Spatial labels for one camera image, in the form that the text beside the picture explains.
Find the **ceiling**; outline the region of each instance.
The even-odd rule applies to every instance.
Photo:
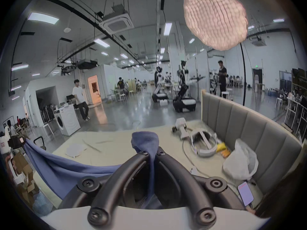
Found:
[[[84,14],[87,18],[94,21],[85,10],[84,7],[90,13],[93,11],[104,12],[109,14],[112,12],[112,6],[124,3],[125,9],[129,10],[129,15],[134,24],[134,29],[127,30],[121,33],[117,33],[115,38],[119,38],[119,35],[125,37],[125,41],[121,40],[120,44],[126,48],[127,44],[131,44],[131,53],[135,58],[139,58],[139,62],[142,60],[145,63],[155,61],[157,53],[156,45],[156,28],[157,28],[157,0],[60,0],[74,9]],[[257,26],[265,26],[266,29],[280,27],[281,25],[273,23],[274,18],[287,19],[284,12],[276,5],[274,0],[239,0],[246,8],[248,14],[249,25],[254,25],[255,29],[250,33],[256,31]],[[39,12],[59,18],[59,21],[55,24],[48,24],[39,21],[25,21],[22,28],[22,32],[35,32],[33,36],[20,36],[13,63],[23,62],[28,63],[29,68],[22,69],[13,73],[12,78],[19,78],[14,85],[28,82],[35,78],[42,78],[46,76],[52,76],[52,71],[55,70],[57,58],[64,59],[71,54],[72,51],[76,51],[83,46],[92,43],[94,38],[104,37],[98,29],[89,24],[84,19],[80,18],[69,10],[46,0],[38,0],[37,4],[32,9],[33,12]],[[183,0],[165,0],[164,13],[166,21],[179,21],[185,45],[186,54],[199,53],[202,48],[206,48],[202,42],[196,38],[191,31],[187,28],[183,13]],[[162,28],[161,47],[165,47],[165,53],[163,60],[169,60],[167,54],[167,40],[166,36],[163,36],[164,28],[164,14],[161,11],[160,14],[160,27]],[[70,27],[69,33],[64,33],[63,30],[66,27]],[[71,43],[62,41],[61,37],[72,40]],[[189,44],[191,38],[195,38],[192,44]],[[123,59],[120,54],[124,53],[124,50],[111,39],[105,40],[110,44],[109,48],[103,48],[98,44],[91,46],[92,49],[87,48],[78,53],[74,60],[80,59],[95,59],[98,60],[100,65],[113,64],[118,67],[127,66],[131,64],[127,59]],[[104,56],[101,52],[108,53],[108,56]],[[40,73],[39,76],[32,77],[33,73]]]

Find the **gray padded panel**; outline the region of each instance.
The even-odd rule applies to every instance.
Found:
[[[215,132],[216,119],[219,112],[220,99],[210,96],[208,111],[208,126]]]
[[[298,144],[294,138],[287,136],[273,163],[257,180],[257,185],[263,194],[266,194],[273,189],[273,187],[282,179],[296,160],[300,151],[300,144]]]
[[[230,113],[232,109],[232,103],[225,100],[220,100],[219,112],[216,120],[216,134],[222,141],[225,141]]]
[[[259,144],[255,150],[259,161],[253,178],[257,181],[270,167],[286,140],[286,133],[267,123]]]
[[[205,124],[208,124],[209,102],[210,95],[203,94],[203,122],[205,122]]]
[[[241,137],[247,114],[247,110],[236,105],[232,106],[225,136],[225,143],[232,151],[235,149],[236,139]]]
[[[243,140],[253,151],[255,151],[258,146],[266,124],[267,121],[265,119],[261,119],[254,113],[248,113],[241,134],[241,140]]]

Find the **man in white shirt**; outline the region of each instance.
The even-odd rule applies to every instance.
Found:
[[[75,96],[76,98],[76,104],[78,105],[79,107],[79,110],[80,110],[80,114],[83,118],[84,121],[88,121],[90,118],[88,117],[88,106],[85,102],[85,99],[83,97],[83,89],[79,86],[79,80],[76,79],[74,81],[75,83],[75,86],[74,88],[72,89],[72,94]]]

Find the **yellow package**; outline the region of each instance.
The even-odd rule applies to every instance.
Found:
[[[220,151],[223,151],[225,149],[226,149],[226,145],[225,145],[225,142],[223,142],[223,143],[220,143],[220,144],[217,145],[216,152],[220,152]]]

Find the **floor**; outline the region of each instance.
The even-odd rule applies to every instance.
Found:
[[[200,103],[196,105],[194,112],[176,113],[172,101],[166,106],[160,106],[159,103],[154,103],[151,99],[152,92],[153,89],[148,87],[134,97],[128,97],[127,102],[103,102],[102,104],[90,106],[89,117],[91,119],[87,122],[82,120],[80,112],[77,110],[76,112],[81,126],[77,132],[117,131],[173,125],[179,117],[184,117],[186,121],[200,119]],[[234,88],[235,102],[242,104],[243,95],[244,91],[242,88]],[[246,90],[245,106],[281,124],[285,118],[285,110],[283,108],[282,111],[276,111],[275,103],[275,97],[264,95],[264,93],[257,93],[255,99],[254,91]],[[61,134],[55,120],[49,122],[49,125],[54,135],[48,129],[48,135],[46,135],[43,128],[38,127],[29,129],[28,136],[31,140],[43,136],[47,151],[53,152],[69,137]]]

